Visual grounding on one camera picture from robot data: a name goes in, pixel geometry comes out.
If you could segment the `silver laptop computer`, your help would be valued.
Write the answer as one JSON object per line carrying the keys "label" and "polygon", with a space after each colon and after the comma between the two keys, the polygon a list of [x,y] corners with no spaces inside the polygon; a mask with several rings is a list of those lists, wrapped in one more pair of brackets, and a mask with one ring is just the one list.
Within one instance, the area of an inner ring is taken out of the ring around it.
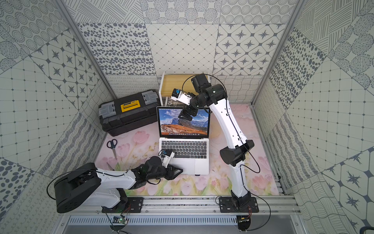
{"label": "silver laptop computer", "polygon": [[192,121],[179,119],[182,107],[157,107],[159,150],[172,150],[170,164],[186,175],[209,174],[210,114],[199,109]]}

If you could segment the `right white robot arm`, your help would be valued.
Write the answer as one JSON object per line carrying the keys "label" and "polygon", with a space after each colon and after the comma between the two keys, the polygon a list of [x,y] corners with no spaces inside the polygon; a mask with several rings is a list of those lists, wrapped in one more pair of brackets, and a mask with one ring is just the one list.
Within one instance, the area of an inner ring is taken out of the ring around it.
{"label": "right white robot arm", "polygon": [[191,121],[197,116],[198,110],[205,107],[215,115],[227,141],[227,147],[220,150],[220,156],[231,169],[232,202],[236,209],[240,209],[251,200],[242,167],[245,155],[254,147],[254,142],[246,138],[235,120],[223,83],[212,85],[205,74],[193,75],[190,78],[197,95],[186,94],[180,89],[174,89],[171,95],[173,100],[185,105],[179,118]]}

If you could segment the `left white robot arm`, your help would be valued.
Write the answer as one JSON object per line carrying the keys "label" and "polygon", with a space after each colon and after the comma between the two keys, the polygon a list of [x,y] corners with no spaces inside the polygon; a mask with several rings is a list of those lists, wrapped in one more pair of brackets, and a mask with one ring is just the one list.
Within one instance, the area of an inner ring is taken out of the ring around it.
{"label": "left white robot arm", "polygon": [[182,172],[172,165],[164,167],[157,156],[128,171],[107,171],[87,163],[54,183],[56,210],[60,214],[80,206],[119,210],[128,202],[126,190],[141,188],[152,179],[174,180]]}

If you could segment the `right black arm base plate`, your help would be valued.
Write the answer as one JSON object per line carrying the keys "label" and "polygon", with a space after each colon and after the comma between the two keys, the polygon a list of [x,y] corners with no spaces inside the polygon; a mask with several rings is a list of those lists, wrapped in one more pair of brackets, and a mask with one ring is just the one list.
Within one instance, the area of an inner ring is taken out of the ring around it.
{"label": "right black arm base plate", "polygon": [[237,201],[233,197],[221,197],[217,199],[221,213],[258,213],[259,207],[256,198],[250,197],[246,202]]}

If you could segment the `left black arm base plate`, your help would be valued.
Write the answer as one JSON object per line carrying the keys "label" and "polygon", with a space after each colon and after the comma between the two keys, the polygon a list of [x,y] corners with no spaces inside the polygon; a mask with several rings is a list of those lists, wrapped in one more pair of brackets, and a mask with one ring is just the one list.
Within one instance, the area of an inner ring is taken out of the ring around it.
{"label": "left black arm base plate", "polygon": [[102,208],[102,213],[141,213],[142,206],[143,206],[143,197],[130,197],[127,201],[121,200],[117,205],[113,208]]}

